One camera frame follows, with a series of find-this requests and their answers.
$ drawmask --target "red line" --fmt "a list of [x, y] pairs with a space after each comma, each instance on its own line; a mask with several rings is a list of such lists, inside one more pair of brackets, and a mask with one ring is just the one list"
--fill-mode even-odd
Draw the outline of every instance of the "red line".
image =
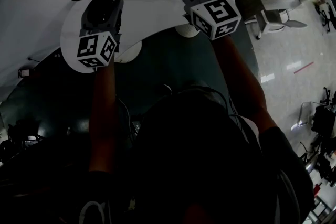
[[294, 71], [294, 74], [296, 74], [297, 72], [301, 71], [302, 69], [304, 69], [304, 68], [306, 68], [306, 67], [312, 65], [313, 63], [314, 63], [314, 62], [310, 62], [309, 64], [305, 65], [304, 67], [301, 67], [299, 70]]

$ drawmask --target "person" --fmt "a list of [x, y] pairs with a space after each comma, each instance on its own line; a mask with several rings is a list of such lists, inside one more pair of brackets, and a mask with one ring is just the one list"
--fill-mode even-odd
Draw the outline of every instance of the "person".
[[119, 153], [125, 137], [113, 60], [98, 69], [80, 223], [304, 222], [314, 199], [309, 174], [231, 38], [212, 46], [237, 115], [229, 115], [215, 90], [192, 84], [146, 113], [128, 165]]

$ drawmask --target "shiny floor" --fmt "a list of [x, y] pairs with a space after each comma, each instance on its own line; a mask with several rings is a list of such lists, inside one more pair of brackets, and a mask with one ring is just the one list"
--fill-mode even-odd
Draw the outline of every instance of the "shiny floor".
[[323, 87], [332, 92], [336, 90], [336, 34], [327, 34], [311, 2], [292, 10], [290, 16], [308, 27], [285, 28], [279, 33], [263, 35], [261, 40], [255, 38], [256, 24], [248, 25], [247, 29], [256, 53], [268, 111], [300, 156], [305, 152], [300, 142], [308, 148], [315, 135], [309, 127], [296, 131], [291, 131], [291, 127], [298, 120], [303, 102], [319, 102]]

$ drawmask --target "white tabletop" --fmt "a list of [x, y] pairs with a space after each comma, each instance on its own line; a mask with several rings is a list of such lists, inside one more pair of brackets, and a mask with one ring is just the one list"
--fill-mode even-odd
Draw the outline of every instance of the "white tabletop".
[[[77, 59], [81, 17], [91, 0], [76, 2], [69, 12], [61, 31], [60, 44], [64, 59], [70, 67], [81, 73], [91, 73]], [[121, 15], [119, 53], [162, 30], [186, 24], [182, 0], [124, 0]]]

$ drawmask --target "forearm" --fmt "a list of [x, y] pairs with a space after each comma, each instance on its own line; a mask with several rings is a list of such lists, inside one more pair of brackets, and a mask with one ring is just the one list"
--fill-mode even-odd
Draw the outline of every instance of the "forearm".
[[116, 162], [119, 119], [116, 104], [113, 59], [108, 67], [96, 73], [90, 137], [92, 144], [90, 170], [113, 172]]
[[260, 109], [266, 110], [263, 89], [244, 63], [232, 39], [228, 36], [212, 41], [233, 103], [242, 116], [249, 118]]

